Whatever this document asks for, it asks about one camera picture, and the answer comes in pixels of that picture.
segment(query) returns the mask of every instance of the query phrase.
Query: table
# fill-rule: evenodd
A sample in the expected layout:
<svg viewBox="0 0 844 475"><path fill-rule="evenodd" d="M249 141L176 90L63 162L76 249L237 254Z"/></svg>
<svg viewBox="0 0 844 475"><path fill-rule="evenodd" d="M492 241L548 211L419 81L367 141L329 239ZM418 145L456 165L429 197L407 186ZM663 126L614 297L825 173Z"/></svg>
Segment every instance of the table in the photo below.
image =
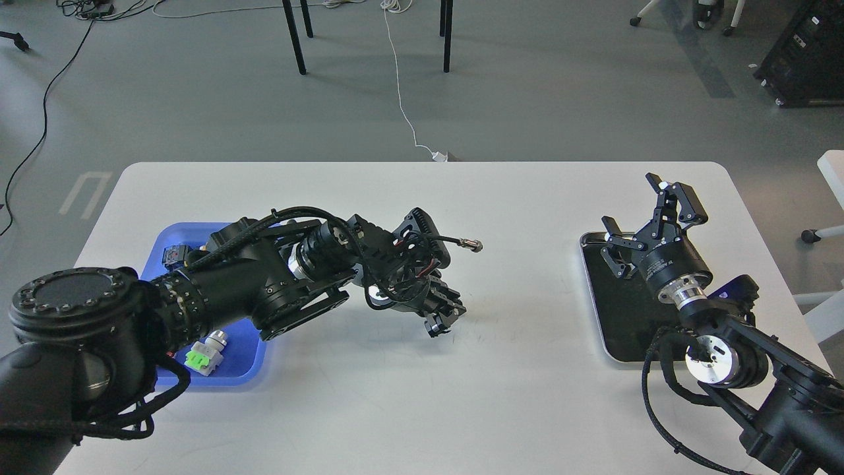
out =
<svg viewBox="0 0 844 475"><path fill-rule="evenodd" d="M305 33L308 38L313 38L313 28L311 26L311 14L308 11L307 0L300 0L302 8L302 17L305 21ZM287 20L287 28L290 31L290 42L293 44L293 53L296 56L296 66L299 68L299 74L307 74L305 67L305 57L302 55L302 46L299 42L299 32L296 29L296 22L293 18L293 6L290 0L282 0L282 7L284 7L284 17ZM452 16L454 13L454 0L440 0L440 36L446 39L446 43L442 54L442 72L448 73L452 70Z"/></svg>
<svg viewBox="0 0 844 475"><path fill-rule="evenodd" d="M138 163L77 265L140 268L174 222L291 205L387 228L420 206L441 233L479 238L484 251L453 249L443 272L468 307L452 333L430 339L419 317L373 312L349 289L344 306L269 342L248 385L186 393L156 415L149 439L86 439L58 473L709 473L653 429L639 368L604 354L579 255L602 215L623 229L650 219L646 172L695 187L710 221L690 237L712 288L751 274L759 327L826 368L715 163ZM770 387L739 394L758 405ZM720 409L691 406L658 374L651 388L678 439L728 467L771 473L744 454Z"/></svg>

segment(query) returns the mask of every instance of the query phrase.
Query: black cable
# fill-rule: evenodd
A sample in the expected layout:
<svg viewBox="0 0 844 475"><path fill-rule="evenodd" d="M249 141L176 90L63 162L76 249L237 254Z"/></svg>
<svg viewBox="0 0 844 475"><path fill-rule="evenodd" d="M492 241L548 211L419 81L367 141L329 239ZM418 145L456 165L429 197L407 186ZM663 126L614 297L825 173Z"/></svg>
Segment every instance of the black cable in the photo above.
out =
<svg viewBox="0 0 844 475"><path fill-rule="evenodd" d="M6 183L6 192L3 194L3 198L6 201L6 212L8 213L8 225L0 232L0 236L5 234L6 231L8 231L8 229L10 227L12 227L12 223L14 222L14 215L12 214L12 206L8 202L8 197L9 197L8 191L12 188L12 181L14 180L14 176L18 173L20 168L32 157L32 154L34 154L35 151L38 150L38 147L40 147L41 144L44 143L44 139L46 139L46 136L47 136L47 95L50 93L50 88L52 87L53 83L56 82L56 79L58 79L59 76L61 76L62 73L64 73L68 68L70 68L70 65L73 64L73 61L79 55L79 52L82 51L82 45L85 44L85 40L88 39L88 35L90 34L91 28L93 28L93 27L94 27L94 22L92 21L88 25L88 30L85 31L85 36L82 37L82 41L79 43L79 46L76 48L76 52L73 54L73 57L71 57L70 61L68 61L68 63L65 64L64 68L62 68L62 70L59 71L53 77L53 79L50 81L50 84L48 84L47 88L44 90L44 99L41 101L42 108L44 109L44 132L41 134L41 138L38 139L38 143L35 144L35 147L32 147L32 150L30 150L30 153L27 154L26 158L24 158L23 161L21 161L18 164L18 166L14 169L14 172L12 172L12 176L8 178L8 182Z"/></svg>
<svg viewBox="0 0 844 475"><path fill-rule="evenodd" d="M157 395L150 402L143 402L143 398L136 409L126 414L118 414L114 417L98 419L92 422L74 421L18 421L12 423L0 423L0 434L13 432L22 434L45 434L56 436L72 436L77 445L82 436L99 437L102 439L137 440L146 439L155 431L153 413L162 407L170 404L181 393L185 392L191 384L191 374L187 369L176 362L173 358L165 356L155 360L161 368L175 374L178 381L170 389ZM135 429L124 429L127 426Z"/></svg>
<svg viewBox="0 0 844 475"><path fill-rule="evenodd" d="M159 3L164 3L166 0L160 0ZM137 7L143 4L144 0L137 0L133 5L120 13L101 13L97 12L100 6L99 2L95 0L56 0L56 6L62 9L62 14L66 17L76 17L84 21L118 21L119 19L127 19L137 14L141 14L147 10L152 9L155 3L137 10Z"/></svg>
<svg viewBox="0 0 844 475"><path fill-rule="evenodd" d="M355 255L360 257L360 265L364 268L364 276L369 276L371 279L371 283L375 284L378 287L378 290L380 290L381 293L383 293L387 298L389 298L393 302L406 303L410 301L410 299L402 299L396 293L391 292L387 288L387 284L375 276L375 273L372 271L372 268L369 265L369 261L364 257L360 238L357 236L356 232L353 232L349 228L349 225L346 223L346 221L341 220L340 218L336 217L335 215L332 215L331 213L325 210L320 210L319 208L313 208L310 206L295 206L281 211L272 210L272 214L270 216L264 217L260 221L252 223L247 229L241 231L237 236L233 237L231 240L227 241L222 246L216 248L210 254L202 257L200 260L193 263L192 269L201 270L211 265L214 265L220 262L221 260L226 259L229 254L243 248L248 243L254 242L254 240L258 238L258 235L261 232L265 231L271 226L274 226L276 224L290 219L307 217L316 217L324 219L330 224L344 231L350 237L349 242L352 243L353 252L355 253ZM386 305L373 306L374 304L372 303L369 297L368 286L364 286L364 293L366 302L370 304L371 308L389 308Z"/></svg>
<svg viewBox="0 0 844 475"><path fill-rule="evenodd" d="M659 422L657 419L657 415L653 411L653 407L651 407L651 399L647 393L647 375L651 372L651 363L653 363L654 358L659 353L659 343L662 338L667 335L669 332L676 332L677 330L671 327L664 326L657 330L657 334L653 337L653 341L651 345L647 348L647 353L645 354L645 362L641 369L641 395L642 399L645 402L645 410L647 411L647 416L651 419L651 423L653 427L657 430L657 432L674 448L675 454L680 454L685 456L689 460L702 465L703 467L709 468L716 472L726 473L728 475L750 475L747 472L741 472L738 470L732 470L730 468L723 467L721 465L716 464L714 461L707 459L706 457L698 454L694 450L690 449L683 445L682 442L675 439L667 429Z"/></svg>
<svg viewBox="0 0 844 475"><path fill-rule="evenodd" d="M457 239L455 237L437 236L436 234L425 234L424 236L428 239L433 239L434 241L445 241L447 243L455 243L455 244L460 243L460 239Z"/></svg>

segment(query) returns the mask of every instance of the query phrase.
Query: chair leg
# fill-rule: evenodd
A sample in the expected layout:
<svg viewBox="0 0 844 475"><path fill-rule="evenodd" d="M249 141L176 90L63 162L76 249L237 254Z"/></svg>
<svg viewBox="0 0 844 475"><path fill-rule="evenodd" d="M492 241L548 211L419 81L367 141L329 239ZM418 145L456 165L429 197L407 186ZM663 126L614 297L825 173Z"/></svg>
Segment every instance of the chair leg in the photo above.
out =
<svg viewBox="0 0 844 475"><path fill-rule="evenodd" d="M446 35L446 0L440 0L440 37Z"/></svg>
<svg viewBox="0 0 844 475"><path fill-rule="evenodd" d="M308 1L300 0L299 5L302 7L302 17L305 19L305 33L308 38L313 38L314 30L311 28L311 12L308 11Z"/></svg>
<svg viewBox="0 0 844 475"><path fill-rule="evenodd" d="M284 7L284 16L287 18L287 28L290 30L290 41L293 43L293 53L296 55L296 65L299 66L299 74L307 74L305 59L302 57L302 45L299 44L299 32L296 31L296 21L293 18L293 7L290 0L281 0Z"/></svg>
<svg viewBox="0 0 844 475"><path fill-rule="evenodd" d="M730 26L735 28L739 26L739 20L741 19L741 11L744 9L744 0L738 0L736 4L736 12L733 14L733 21L730 22Z"/></svg>
<svg viewBox="0 0 844 475"><path fill-rule="evenodd" d="M446 2L446 51L442 62L442 72L447 73L452 68L452 13L454 10L454 0L445 0Z"/></svg>
<svg viewBox="0 0 844 475"><path fill-rule="evenodd" d="M645 7L640 10L635 17L630 19L630 24L632 26L638 26L639 22L641 21L641 17L647 15L648 12L653 10L653 8L656 7L657 3L659 3L660 1L661 0L651 0L650 2L648 2L647 5L645 5Z"/></svg>

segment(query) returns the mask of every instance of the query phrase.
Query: black cable on floor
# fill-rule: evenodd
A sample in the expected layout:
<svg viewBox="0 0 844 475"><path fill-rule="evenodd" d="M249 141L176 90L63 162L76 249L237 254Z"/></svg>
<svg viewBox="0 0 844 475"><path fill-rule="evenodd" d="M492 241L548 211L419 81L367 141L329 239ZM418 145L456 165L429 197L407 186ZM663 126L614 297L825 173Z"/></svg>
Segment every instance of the black cable on floor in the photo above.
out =
<svg viewBox="0 0 844 475"><path fill-rule="evenodd" d="M35 144L34 147L32 147L30 153L28 153L26 155L26 158L24 158L23 161L18 164L18 166L14 169L14 172L12 172L12 176L8 178L8 183L6 183L6 192L3 195L3 198L6 201L6 212L8 212L8 225L2 231L0 231L0 236L5 234L6 231L8 231L10 227L12 227L12 223L14 222L14 214L12 214L12 205L8 201L8 192L12 188L12 181L14 180L14 176L18 173L20 168L33 156L35 151L38 150L38 147L40 147L41 144L44 143L44 139L46 139L47 137L47 95L50 94L50 88L52 87L53 83L56 82L56 79L58 79L59 76L62 75L62 73L64 73L68 68L70 68L70 65L73 64L73 61L76 59L77 56L79 56L79 52L82 51L82 45L85 44L85 40L88 39L88 35L90 34L91 28L93 27L94 21L91 21L88 25L88 30L85 31L85 36L82 37L82 41L76 48L76 52L73 54L73 57L71 57L70 61L68 61L68 63L64 65L64 68L62 68L62 70L59 71L53 77L53 79L50 81L50 84L48 84L46 89L44 90L44 99L41 101L42 108L44 109L44 132L41 134L41 138L38 140L38 143Z"/></svg>

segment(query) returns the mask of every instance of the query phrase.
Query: robotic arm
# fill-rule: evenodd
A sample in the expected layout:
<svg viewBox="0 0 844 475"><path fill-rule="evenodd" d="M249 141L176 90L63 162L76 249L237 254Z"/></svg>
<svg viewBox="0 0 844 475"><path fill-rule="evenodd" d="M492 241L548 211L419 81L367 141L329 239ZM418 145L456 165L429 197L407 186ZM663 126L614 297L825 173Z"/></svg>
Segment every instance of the robotic arm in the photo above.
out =
<svg viewBox="0 0 844 475"><path fill-rule="evenodd" d="M350 282L371 308L414 312L431 337L447 333L466 308L441 279L444 242L482 248L440 236L419 208L389 232L298 207L224 227L152 281L127 267L35 279L9 315L23 345L0 359L0 473L53 473L86 435L150 436L152 414L190 384L167 352L245 317L271 340L345 302ZM179 382L147 402L157 366Z"/></svg>
<svg viewBox="0 0 844 475"><path fill-rule="evenodd" d="M722 408L741 426L739 441L748 455L783 475L810 474L819 468L844 473L841 383L755 327L751 309L759 288L749 276L737 277L706 295L712 273L686 236L690 227L708 219L695 191L652 173L646 178L657 193L652 219L629 236L605 216L608 236L602 256L616 277L641 274L655 298L678 310L679 327L657 333L642 370L646 408L660 435L675 451L701 465L741 473L698 456L656 420L647 399L647 372L657 354L674 392L692 403ZM677 383L671 358L677 346L686 348L686 366L705 395ZM730 390L758 385L767 376L769 360L776 383L756 409Z"/></svg>

